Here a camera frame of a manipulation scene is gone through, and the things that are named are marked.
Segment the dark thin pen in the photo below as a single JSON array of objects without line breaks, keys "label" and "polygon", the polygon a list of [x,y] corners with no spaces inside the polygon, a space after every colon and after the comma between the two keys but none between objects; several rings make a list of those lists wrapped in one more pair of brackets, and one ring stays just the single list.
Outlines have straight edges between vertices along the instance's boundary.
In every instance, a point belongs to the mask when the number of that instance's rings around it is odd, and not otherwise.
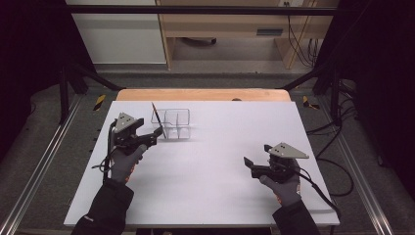
[{"label": "dark thin pen", "polygon": [[154,113],[155,113],[156,119],[157,119],[157,121],[158,121],[158,124],[159,124],[159,126],[160,126],[160,128],[161,128],[163,138],[164,138],[164,139],[166,139],[166,135],[165,135],[165,132],[164,132],[163,126],[162,126],[162,124],[161,124],[161,119],[160,119],[160,116],[159,116],[158,110],[157,110],[157,108],[156,108],[156,106],[155,106],[155,104],[154,104],[153,102],[152,102],[152,107],[153,107],[153,111],[154,111]]}]

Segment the light wooden desk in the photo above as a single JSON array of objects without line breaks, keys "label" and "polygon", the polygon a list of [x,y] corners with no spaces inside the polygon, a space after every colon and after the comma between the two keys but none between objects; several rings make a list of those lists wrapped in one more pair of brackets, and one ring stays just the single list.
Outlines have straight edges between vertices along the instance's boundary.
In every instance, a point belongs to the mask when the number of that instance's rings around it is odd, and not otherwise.
[{"label": "light wooden desk", "polygon": [[[156,0],[159,6],[238,6],[336,8],[340,0]],[[269,37],[275,40],[286,69],[300,57],[305,39],[325,38],[330,16],[266,15],[174,15],[161,14],[161,28],[167,39]],[[281,36],[257,36],[258,28],[283,28]]]}]

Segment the yellow black floor tape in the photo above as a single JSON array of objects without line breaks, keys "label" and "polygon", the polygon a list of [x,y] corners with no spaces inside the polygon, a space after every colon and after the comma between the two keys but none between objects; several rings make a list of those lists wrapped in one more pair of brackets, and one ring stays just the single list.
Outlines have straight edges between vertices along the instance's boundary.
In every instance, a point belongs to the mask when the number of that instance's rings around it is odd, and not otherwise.
[{"label": "yellow black floor tape", "polygon": [[306,96],[302,96],[302,103],[303,103],[303,106],[306,107],[306,108],[310,108],[310,109],[313,109],[313,110],[320,110],[320,106],[316,105],[316,104],[311,104],[308,101],[308,98]]},{"label": "yellow black floor tape", "polygon": [[95,103],[95,106],[94,106],[94,108],[93,108],[93,111],[99,111],[100,110],[100,108],[101,108],[101,106],[102,106],[102,104],[103,104],[103,102],[104,102],[104,100],[105,100],[105,98],[106,98],[106,95],[100,95],[98,98],[97,98],[97,101],[96,101],[96,103]]}]

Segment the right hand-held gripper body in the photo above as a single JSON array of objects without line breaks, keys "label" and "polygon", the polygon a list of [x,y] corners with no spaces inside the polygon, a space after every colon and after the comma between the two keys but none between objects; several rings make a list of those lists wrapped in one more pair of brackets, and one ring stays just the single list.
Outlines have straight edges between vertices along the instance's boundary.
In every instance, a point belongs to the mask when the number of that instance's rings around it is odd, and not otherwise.
[{"label": "right hand-held gripper body", "polygon": [[290,179],[294,173],[296,159],[308,159],[309,155],[297,148],[281,142],[276,146],[265,145],[264,151],[269,154],[268,177],[278,183],[284,183]]}]

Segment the white cabinet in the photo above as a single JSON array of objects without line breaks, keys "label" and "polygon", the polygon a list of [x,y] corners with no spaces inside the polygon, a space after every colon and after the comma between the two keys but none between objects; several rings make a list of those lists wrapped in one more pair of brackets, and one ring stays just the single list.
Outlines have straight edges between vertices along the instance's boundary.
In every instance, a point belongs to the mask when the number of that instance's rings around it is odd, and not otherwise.
[{"label": "white cabinet", "polygon": [[157,14],[73,14],[95,65],[165,64]]}]

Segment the person's left hand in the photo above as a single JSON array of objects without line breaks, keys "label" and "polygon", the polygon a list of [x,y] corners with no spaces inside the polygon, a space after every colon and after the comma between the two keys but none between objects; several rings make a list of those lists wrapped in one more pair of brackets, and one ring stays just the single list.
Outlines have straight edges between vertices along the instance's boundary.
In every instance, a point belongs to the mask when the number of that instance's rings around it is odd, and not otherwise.
[{"label": "person's left hand", "polygon": [[148,150],[146,145],[140,145],[132,154],[126,155],[121,149],[113,151],[111,158],[111,179],[126,184],[135,166],[143,159],[144,153]]}]

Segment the person's right hand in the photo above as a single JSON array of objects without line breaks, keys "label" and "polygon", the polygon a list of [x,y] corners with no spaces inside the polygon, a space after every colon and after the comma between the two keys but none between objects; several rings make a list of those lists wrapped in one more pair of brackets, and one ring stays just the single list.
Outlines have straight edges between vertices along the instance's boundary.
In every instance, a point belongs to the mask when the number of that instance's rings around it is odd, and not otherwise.
[{"label": "person's right hand", "polygon": [[275,182],[265,175],[259,178],[259,182],[272,190],[282,207],[291,206],[301,200],[300,177],[296,173],[285,183]]}]

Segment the black curtain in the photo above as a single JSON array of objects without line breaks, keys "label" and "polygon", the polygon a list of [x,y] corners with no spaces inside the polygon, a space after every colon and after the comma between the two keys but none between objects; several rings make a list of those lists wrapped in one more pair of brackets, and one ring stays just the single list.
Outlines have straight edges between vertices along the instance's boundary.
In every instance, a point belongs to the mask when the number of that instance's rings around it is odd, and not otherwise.
[{"label": "black curtain", "polygon": [[95,68],[66,0],[0,0],[0,162],[23,129],[33,94],[58,83],[65,55]]},{"label": "black curtain", "polygon": [[319,63],[356,84],[356,107],[378,154],[415,198],[415,0],[340,0]]}]

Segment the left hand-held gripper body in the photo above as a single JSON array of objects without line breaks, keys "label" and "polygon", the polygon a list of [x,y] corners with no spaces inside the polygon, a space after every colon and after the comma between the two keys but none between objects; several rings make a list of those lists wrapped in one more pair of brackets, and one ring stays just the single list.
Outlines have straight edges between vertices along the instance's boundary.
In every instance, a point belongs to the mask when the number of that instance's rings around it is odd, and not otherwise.
[{"label": "left hand-held gripper body", "polygon": [[142,118],[135,118],[126,113],[120,113],[115,120],[115,127],[111,131],[112,152],[116,149],[121,149],[126,155],[132,154],[141,145],[139,139],[151,134],[137,135],[137,129],[143,124],[144,120]]}]

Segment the black frame stand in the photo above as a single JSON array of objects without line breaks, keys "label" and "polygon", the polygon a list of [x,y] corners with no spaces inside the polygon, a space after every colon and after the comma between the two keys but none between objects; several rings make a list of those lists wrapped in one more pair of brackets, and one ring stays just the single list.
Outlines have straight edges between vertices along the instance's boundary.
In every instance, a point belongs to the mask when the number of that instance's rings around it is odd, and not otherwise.
[{"label": "black frame stand", "polygon": [[104,79],[95,71],[88,70],[79,64],[68,64],[63,66],[59,73],[61,100],[60,124],[63,124],[69,118],[69,86],[71,86],[76,94],[85,94],[88,91],[88,85],[84,81],[84,77],[92,78],[94,81],[113,91],[122,90],[121,86]]},{"label": "black frame stand", "polygon": [[342,122],[339,105],[340,78],[335,64],[326,62],[300,78],[282,86],[282,89],[290,91],[313,77],[317,77],[317,81],[312,88],[315,95],[322,95],[328,88],[331,88],[330,118],[336,126],[340,126]]}]

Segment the black horizontal frame bar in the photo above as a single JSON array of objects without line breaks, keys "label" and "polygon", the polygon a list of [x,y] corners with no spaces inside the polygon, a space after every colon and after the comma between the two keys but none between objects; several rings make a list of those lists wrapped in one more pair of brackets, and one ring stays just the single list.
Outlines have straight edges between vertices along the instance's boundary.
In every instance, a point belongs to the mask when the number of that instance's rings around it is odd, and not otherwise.
[{"label": "black horizontal frame bar", "polygon": [[177,14],[177,15],[275,15],[334,16],[336,8],[237,7],[237,6],[117,6],[67,5],[75,14]]}]

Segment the clear plastic divided holder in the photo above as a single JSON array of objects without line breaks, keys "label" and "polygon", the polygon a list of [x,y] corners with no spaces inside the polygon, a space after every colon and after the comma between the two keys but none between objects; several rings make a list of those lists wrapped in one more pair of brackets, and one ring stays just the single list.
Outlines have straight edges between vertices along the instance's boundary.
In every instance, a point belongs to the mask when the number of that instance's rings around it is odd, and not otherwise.
[{"label": "clear plastic divided holder", "polygon": [[[191,137],[190,111],[188,109],[160,109],[158,110],[163,126],[165,140],[186,140]],[[152,113],[151,123],[159,127],[155,113]]]}]

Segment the aluminium floor rail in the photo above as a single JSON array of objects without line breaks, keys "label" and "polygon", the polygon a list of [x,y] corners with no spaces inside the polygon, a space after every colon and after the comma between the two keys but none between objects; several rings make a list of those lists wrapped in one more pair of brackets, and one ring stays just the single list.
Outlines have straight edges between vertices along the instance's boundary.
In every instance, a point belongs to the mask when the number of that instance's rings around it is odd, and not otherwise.
[{"label": "aluminium floor rail", "polygon": [[319,96],[318,101],[328,121],[339,120],[342,124],[341,127],[333,127],[336,135],[333,143],[340,152],[347,172],[353,179],[354,190],[358,193],[376,233],[394,235],[392,226],[369,182],[370,165],[365,161],[372,159],[374,155],[365,134],[360,129],[357,110],[352,100],[341,99],[335,110],[338,117],[331,114],[331,103],[328,98]]},{"label": "aluminium floor rail", "polygon": [[43,152],[42,157],[40,158],[31,177],[28,179],[26,185],[24,186],[23,191],[16,201],[14,207],[0,225],[0,235],[14,235],[17,231],[24,214],[32,202],[34,195],[36,194],[39,185],[41,184],[44,175],[49,168],[50,163],[55,158],[56,153],[59,150],[59,147],[61,146],[66,133],[68,132],[68,129],[79,109],[79,105],[82,99],[82,95],[73,96],[67,117],[63,120],[62,123],[57,126],[52,139],[49,141],[47,148]]}]

